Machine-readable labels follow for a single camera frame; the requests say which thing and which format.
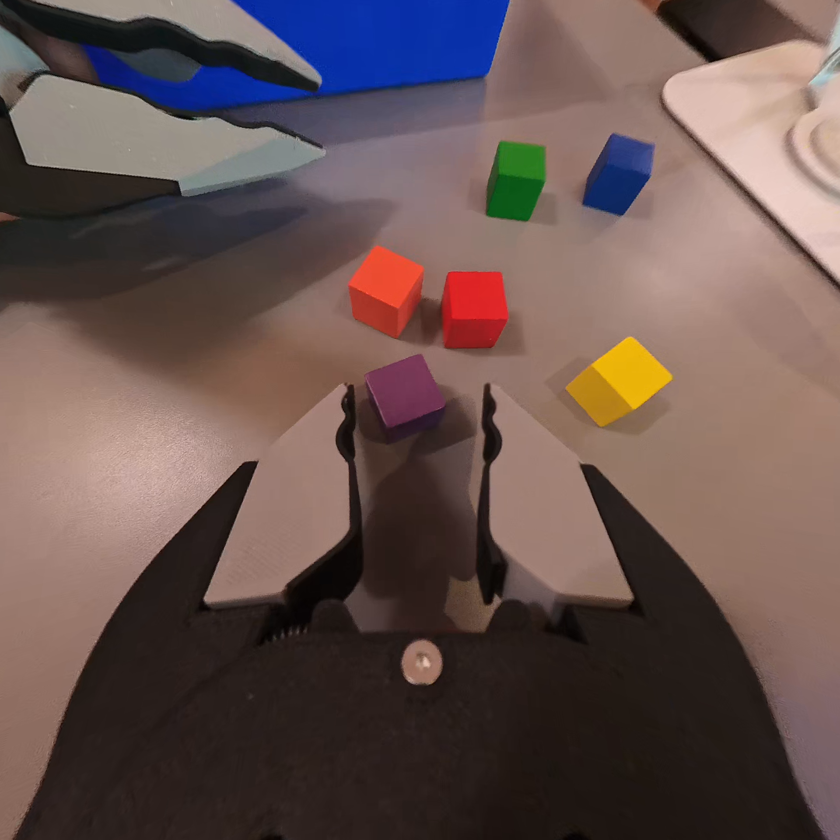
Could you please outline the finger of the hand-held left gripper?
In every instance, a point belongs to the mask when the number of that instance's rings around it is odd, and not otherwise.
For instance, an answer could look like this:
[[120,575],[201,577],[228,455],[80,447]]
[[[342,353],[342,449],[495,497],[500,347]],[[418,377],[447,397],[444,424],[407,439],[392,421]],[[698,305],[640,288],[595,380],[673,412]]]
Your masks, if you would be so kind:
[[166,49],[202,67],[229,67],[285,88],[318,91],[319,72],[229,1],[9,1],[13,14],[58,39],[124,53]]
[[38,169],[175,182],[184,196],[276,178],[326,154],[274,125],[185,117],[124,91],[43,74],[10,109]]

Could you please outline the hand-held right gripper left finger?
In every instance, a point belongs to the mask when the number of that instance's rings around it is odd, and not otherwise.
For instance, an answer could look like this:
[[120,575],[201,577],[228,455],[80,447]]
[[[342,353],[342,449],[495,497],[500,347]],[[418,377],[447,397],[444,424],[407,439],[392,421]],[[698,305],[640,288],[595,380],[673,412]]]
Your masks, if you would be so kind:
[[344,599],[361,577],[355,400],[341,384],[258,459],[204,601],[210,607]]

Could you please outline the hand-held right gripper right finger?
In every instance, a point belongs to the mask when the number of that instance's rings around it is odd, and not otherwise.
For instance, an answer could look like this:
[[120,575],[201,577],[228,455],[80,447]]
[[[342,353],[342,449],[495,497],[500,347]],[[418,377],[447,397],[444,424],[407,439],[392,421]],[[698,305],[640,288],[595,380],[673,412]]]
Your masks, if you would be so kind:
[[633,594],[582,462],[498,385],[484,386],[480,427],[483,602],[628,607]]

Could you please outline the yellow wooden cube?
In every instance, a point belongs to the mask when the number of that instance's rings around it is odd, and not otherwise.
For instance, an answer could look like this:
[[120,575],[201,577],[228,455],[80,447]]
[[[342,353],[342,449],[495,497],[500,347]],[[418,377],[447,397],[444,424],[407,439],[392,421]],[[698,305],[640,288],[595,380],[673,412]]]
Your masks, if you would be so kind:
[[674,379],[637,339],[626,337],[589,364],[565,391],[598,427],[636,411]]

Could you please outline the purple wooden cube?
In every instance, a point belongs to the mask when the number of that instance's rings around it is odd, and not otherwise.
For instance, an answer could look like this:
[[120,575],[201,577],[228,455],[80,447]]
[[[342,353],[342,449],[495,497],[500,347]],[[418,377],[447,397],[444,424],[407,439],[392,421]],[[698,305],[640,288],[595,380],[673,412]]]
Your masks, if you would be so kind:
[[444,417],[445,397],[420,353],[365,373],[364,383],[388,443],[433,429]]

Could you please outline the blue plastic bin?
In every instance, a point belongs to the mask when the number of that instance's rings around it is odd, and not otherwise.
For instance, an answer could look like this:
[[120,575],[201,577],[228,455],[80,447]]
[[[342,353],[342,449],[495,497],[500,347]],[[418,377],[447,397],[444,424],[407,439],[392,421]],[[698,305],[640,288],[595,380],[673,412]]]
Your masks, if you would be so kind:
[[[509,8],[508,1],[238,5],[318,69],[321,97],[485,77]],[[135,55],[83,48],[103,84],[140,94],[168,109],[211,112],[312,97],[222,67],[203,67],[189,80],[164,80],[127,63]]]

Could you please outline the red wooden cube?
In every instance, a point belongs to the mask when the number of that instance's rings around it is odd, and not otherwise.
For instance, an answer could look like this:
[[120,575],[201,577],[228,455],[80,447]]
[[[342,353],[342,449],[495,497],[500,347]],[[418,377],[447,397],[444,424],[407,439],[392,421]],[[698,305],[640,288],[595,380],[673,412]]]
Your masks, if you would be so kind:
[[509,320],[502,272],[453,270],[447,273],[441,313],[446,349],[493,348]]

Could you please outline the orange wooden cube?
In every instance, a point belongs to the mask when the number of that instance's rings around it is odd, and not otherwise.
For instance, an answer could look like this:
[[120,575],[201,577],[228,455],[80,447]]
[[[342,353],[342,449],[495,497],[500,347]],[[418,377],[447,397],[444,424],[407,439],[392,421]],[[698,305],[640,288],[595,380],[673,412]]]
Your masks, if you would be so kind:
[[421,300],[423,283],[423,266],[377,245],[349,283],[353,318],[398,339]]

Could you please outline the green wooden cube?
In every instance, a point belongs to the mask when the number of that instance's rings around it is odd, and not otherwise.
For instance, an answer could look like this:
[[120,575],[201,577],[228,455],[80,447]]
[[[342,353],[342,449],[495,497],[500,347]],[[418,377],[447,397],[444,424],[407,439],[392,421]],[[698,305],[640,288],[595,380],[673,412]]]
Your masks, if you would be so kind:
[[500,141],[486,188],[486,215],[528,222],[547,177],[544,145]]

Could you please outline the blue wooden cube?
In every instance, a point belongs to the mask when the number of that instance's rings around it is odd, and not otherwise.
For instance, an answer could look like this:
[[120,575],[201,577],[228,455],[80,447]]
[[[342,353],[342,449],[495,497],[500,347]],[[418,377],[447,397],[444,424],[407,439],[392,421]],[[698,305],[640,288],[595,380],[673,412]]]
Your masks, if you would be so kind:
[[654,159],[655,143],[612,133],[587,176],[583,206],[625,215],[648,183]]

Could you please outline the white document stand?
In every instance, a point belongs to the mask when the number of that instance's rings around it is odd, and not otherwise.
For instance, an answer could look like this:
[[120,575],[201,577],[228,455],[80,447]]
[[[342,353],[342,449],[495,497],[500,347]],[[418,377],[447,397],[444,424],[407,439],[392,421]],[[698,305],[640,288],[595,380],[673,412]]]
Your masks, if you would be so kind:
[[835,282],[838,76],[812,99],[825,48],[795,39],[685,70],[662,101],[682,129]]

